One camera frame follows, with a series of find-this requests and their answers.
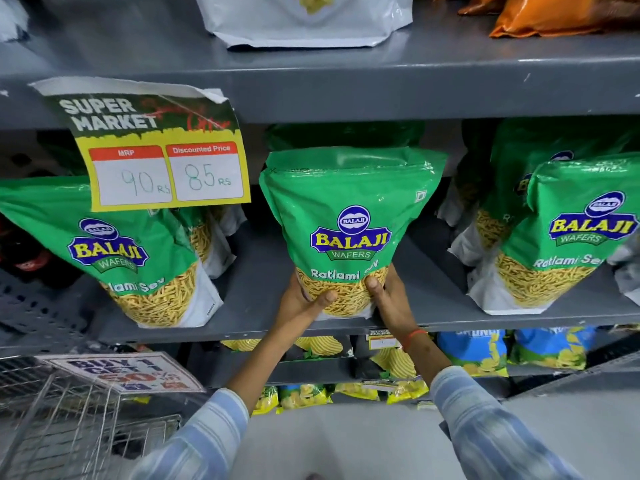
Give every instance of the right sleeve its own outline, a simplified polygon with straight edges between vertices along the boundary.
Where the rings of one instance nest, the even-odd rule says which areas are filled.
[[[462,471],[473,480],[580,480],[462,367],[447,367],[431,384]]]
[[[225,480],[249,422],[230,389],[218,389],[158,450],[144,457],[131,480]]]

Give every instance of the white floor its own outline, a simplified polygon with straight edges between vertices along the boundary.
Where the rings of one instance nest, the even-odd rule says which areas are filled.
[[[587,479],[640,472],[640,392],[522,398],[509,409]],[[464,479],[437,411],[354,404],[253,418],[231,480]]]

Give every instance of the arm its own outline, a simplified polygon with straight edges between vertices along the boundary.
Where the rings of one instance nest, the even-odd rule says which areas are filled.
[[[368,278],[366,285],[389,332],[406,343],[407,336],[417,330],[418,325],[404,284],[393,265],[384,287],[375,278]],[[430,388],[431,398],[447,423],[453,449],[467,478],[581,478],[464,369],[453,366],[427,334],[413,335],[405,352]]]
[[[309,303],[294,273],[280,301],[274,325],[240,371],[160,449],[144,457],[131,479],[227,478],[249,416],[272,371],[284,352],[336,297],[335,291],[328,291]]]

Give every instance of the orange bracelet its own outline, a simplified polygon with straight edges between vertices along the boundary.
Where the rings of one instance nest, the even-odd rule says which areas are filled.
[[[412,331],[409,335],[407,335],[404,340],[399,340],[400,345],[402,345],[402,348],[405,352],[407,352],[409,350],[409,345],[411,345],[411,339],[414,338],[416,335],[418,335],[419,333],[425,333],[425,334],[429,334],[429,332],[427,332],[426,330],[423,330],[421,328],[417,328],[416,330]]]

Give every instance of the metal wire basket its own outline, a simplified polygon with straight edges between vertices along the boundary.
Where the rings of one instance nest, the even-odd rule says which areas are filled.
[[[180,427],[179,415],[134,419],[140,407],[32,358],[0,360],[0,479],[124,477]]]

